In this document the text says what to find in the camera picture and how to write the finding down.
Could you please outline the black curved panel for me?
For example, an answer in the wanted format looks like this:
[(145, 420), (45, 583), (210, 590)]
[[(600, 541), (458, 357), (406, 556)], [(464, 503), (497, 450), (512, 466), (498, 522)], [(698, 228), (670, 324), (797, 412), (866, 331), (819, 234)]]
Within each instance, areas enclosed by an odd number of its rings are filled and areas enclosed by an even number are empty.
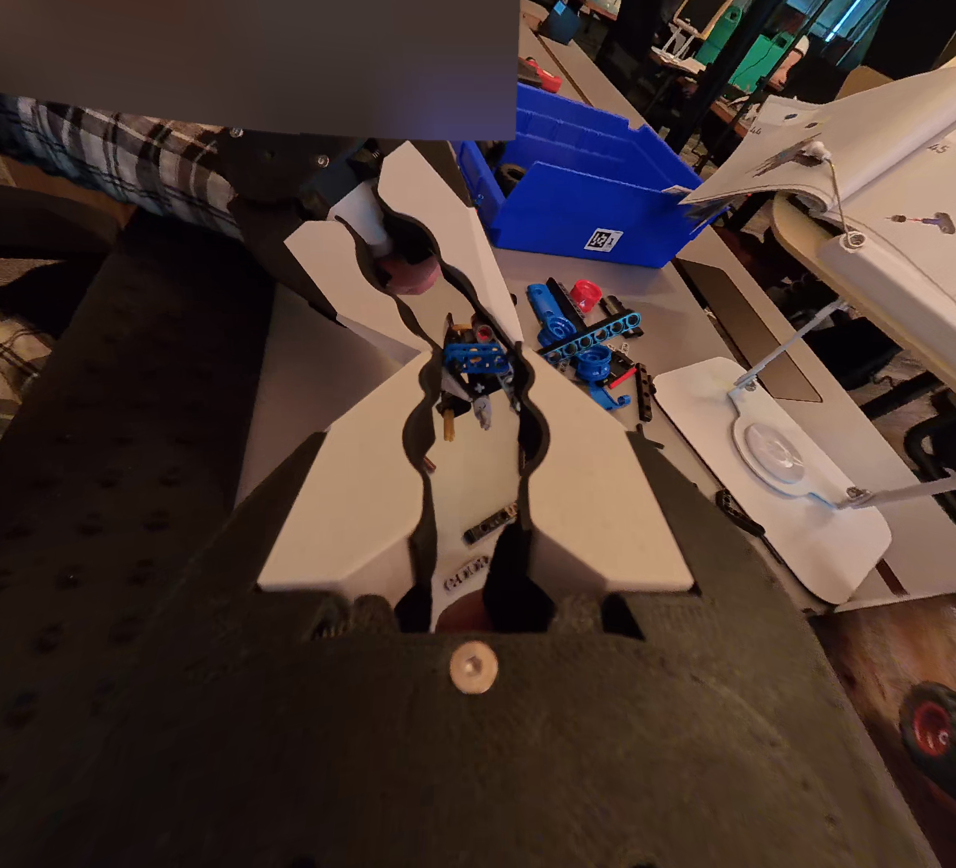
[(611, 336), (639, 338), (643, 335), (639, 312), (626, 307), (614, 294), (606, 294), (598, 305), (604, 314), (605, 329)]

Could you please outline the long black holed beam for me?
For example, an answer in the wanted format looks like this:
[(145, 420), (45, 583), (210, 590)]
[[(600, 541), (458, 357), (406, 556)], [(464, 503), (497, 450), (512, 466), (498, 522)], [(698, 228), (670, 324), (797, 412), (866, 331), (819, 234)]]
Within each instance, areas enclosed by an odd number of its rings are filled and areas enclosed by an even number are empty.
[(567, 288), (558, 282), (555, 277), (547, 279), (546, 287), (554, 301), (557, 312), (568, 321), (568, 324), (573, 328), (573, 332), (578, 334), (585, 331), (588, 328), (587, 321), (580, 307), (572, 300)]

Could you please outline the person's plaid shirt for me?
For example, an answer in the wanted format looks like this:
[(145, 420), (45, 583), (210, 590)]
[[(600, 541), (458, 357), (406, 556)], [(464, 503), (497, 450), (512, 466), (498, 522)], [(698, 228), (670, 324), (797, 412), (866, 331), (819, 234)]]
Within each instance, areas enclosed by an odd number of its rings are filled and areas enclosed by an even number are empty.
[(1, 435), (41, 374), (54, 342), (21, 317), (1, 314)]

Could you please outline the blue curved panel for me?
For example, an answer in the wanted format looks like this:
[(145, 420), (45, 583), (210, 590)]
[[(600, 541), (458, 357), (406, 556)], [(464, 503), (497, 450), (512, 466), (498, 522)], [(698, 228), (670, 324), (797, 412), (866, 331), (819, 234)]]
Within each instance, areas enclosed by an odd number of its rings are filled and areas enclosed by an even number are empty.
[(538, 343), (541, 348), (561, 343), (578, 335), (585, 327), (575, 316), (559, 303), (547, 284), (531, 284), (527, 298), (539, 324)]

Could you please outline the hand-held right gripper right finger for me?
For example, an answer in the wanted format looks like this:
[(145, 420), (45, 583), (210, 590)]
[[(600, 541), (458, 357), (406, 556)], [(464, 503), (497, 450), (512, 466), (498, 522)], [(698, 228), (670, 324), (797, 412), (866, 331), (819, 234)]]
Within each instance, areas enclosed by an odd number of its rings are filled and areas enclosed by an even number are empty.
[(689, 591), (694, 577), (637, 436), (524, 347), (513, 386), (517, 512), (497, 539), (482, 593), (493, 630), (543, 632), (566, 599)]

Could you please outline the grey thin beam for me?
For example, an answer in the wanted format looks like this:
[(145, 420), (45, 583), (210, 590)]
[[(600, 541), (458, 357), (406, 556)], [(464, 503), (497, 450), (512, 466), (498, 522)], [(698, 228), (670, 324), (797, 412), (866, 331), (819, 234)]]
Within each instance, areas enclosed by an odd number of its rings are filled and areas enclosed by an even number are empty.
[(470, 560), (461, 564), (460, 567), (449, 575), (443, 582), (443, 587), (448, 596), (455, 596), (461, 593), (473, 592), (466, 590), (466, 586), (477, 584), (481, 587), (486, 579), (486, 574), (491, 563), (491, 557), (487, 554), (479, 554)]

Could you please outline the blue storage bin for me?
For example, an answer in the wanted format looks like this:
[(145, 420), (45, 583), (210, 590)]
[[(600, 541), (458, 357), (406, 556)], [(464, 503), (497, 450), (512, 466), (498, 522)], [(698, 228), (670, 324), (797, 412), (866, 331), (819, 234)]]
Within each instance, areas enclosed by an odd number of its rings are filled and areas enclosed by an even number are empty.
[(662, 268), (708, 223), (685, 202), (700, 176), (648, 126), (531, 85), (497, 162), (522, 169), (513, 189), (476, 141), (452, 148), (496, 248)]

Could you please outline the black steel pole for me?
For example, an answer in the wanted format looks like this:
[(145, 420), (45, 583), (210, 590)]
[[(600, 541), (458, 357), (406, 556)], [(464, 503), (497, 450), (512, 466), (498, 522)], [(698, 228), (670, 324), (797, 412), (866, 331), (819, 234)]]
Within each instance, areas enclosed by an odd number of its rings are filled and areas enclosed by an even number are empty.
[(672, 122), (666, 143), (679, 154), (691, 138), (713, 101), (746, 57), (748, 50), (763, 31), (778, 7), (786, 0), (753, 0), (741, 23), (736, 27), (714, 61), (699, 76), (697, 87), (680, 116)]

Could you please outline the white book stand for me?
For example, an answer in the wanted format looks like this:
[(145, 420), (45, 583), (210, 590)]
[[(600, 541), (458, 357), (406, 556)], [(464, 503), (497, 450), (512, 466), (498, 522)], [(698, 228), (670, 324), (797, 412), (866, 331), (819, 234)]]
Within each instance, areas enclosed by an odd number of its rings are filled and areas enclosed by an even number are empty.
[[(880, 156), (840, 150), (815, 124), (802, 141), (746, 139), (747, 157), (726, 165), (687, 199), (718, 202), (763, 190), (828, 205), (830, 235), (794, 206), (785, 210), (818, 242), (814, 274), (881, 325), (954, 389), (954, 138), (939, 131), (908, 143), (880, 139)], [(812, 595), (846, 605), (885, 554), (904, 593), (954, 592), (954, 524), (929, 483), (878, 490), (870, 470), (846, 474), (831, 432), (819, 444), (759, 385), (759, 374), (798, 333), (745, 371), (714, 358), (654, 378), (655, 400), (741, 508), (763, 525), (773, 551)]]

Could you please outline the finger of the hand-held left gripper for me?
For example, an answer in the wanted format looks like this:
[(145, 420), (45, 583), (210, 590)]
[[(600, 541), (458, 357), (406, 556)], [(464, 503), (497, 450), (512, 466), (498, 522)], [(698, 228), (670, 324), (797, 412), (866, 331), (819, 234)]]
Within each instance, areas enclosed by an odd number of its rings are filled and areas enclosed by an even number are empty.
[(306, 222), (285, 245), (331, 306), (337, 323), (392, 360), (429, 353), (429, 338), (413, 312), (378, 283), (370, 250), (347, 224)]
[(400, 249), (408, 256), (433, 255), (448, 282), (508, 346), (524, 340), (508, 285), (476, 209), (460, 199), (411, 142), (384, 157), (376, 199), (385, 227)]

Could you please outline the person's left hand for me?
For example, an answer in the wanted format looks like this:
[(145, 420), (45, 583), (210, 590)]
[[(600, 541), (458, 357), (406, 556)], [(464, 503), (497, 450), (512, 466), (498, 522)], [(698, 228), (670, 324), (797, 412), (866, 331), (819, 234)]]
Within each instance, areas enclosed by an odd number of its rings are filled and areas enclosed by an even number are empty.
[(393, 252), (376, 256), (373, 265), (379, 285), (396, 296), (421, 295), (442, 276), (440, 262), (433, 255), (412, 264)]

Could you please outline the toy truck set box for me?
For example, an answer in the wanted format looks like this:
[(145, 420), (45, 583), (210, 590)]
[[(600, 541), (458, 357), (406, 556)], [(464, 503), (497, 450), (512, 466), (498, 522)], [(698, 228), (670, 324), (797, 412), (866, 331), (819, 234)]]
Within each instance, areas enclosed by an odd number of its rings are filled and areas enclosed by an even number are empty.
[(810, 619), (942, 866), (955, 865), (955, 597)]

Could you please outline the person's left forearm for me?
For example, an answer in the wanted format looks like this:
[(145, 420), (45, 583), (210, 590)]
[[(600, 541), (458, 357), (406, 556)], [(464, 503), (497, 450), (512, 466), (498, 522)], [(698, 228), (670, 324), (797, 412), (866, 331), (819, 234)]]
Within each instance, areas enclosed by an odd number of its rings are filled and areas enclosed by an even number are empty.
[(1, 96), (2, 155), (44, 173), (240, 241), (235, 190), (219, 169), (220, 125)]

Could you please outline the black perforated panel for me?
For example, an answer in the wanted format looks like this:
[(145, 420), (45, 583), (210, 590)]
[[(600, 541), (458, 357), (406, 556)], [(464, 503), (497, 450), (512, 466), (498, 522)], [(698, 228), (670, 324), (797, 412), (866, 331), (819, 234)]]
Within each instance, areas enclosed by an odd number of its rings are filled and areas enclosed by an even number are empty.
[(230, 515), (274, 298), (240, 244), (136, 219), (2, 439), (2, 738), (105, 711)]

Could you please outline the small brick assembly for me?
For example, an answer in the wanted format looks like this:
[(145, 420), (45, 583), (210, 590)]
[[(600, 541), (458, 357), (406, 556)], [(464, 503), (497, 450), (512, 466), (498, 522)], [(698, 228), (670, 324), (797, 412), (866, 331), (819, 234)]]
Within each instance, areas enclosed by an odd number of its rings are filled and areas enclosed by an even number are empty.
[(514, 387), (514, 356), (493, 325), (480, 314), (470, 322), (456, 322), (451, 312), (442, 331), (440, 396), (435, 406), (441, 416), (443, 439), (455, 440), (455, 420), (472, 413), (484, 431), (491, 429), (490, 397), (501, 391), (509, 409), (521, 413)]

